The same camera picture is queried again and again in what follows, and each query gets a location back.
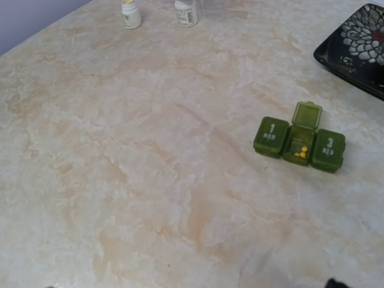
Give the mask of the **green three-compartment pill box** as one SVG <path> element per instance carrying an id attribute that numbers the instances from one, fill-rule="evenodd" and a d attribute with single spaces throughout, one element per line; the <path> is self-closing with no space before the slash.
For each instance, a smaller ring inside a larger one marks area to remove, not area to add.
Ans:
<path id="1" fill-rule="evenodd" d="M 312 102 L 298 102 L 292 122 L 264 117 L 254 138 L 253 148 L 260 154 L 301 166 L 335 173 L 343 164 L 346 137 L 343 134 L 320 129 L 322 107 Z M 306 159 L 294 156 L 307 146 Z"/>

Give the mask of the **white pill bottle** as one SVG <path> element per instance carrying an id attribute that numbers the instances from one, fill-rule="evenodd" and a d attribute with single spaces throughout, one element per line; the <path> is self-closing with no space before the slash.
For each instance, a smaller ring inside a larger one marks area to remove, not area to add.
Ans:
<path id="1" fill-rule="evenodd" d="M 174 8 L 176 10 L 176 19 L 181 27 L 189 28 L 198 23 L 199 19 L 196 1 L 175 0 Z"/>
<path id="2" fill-rule="evenodd" d="M 121 4 L 122 15 L 127 29 L 136 29 L 142 24 L 141 14 L 135 0 L 124 0 Z"/>

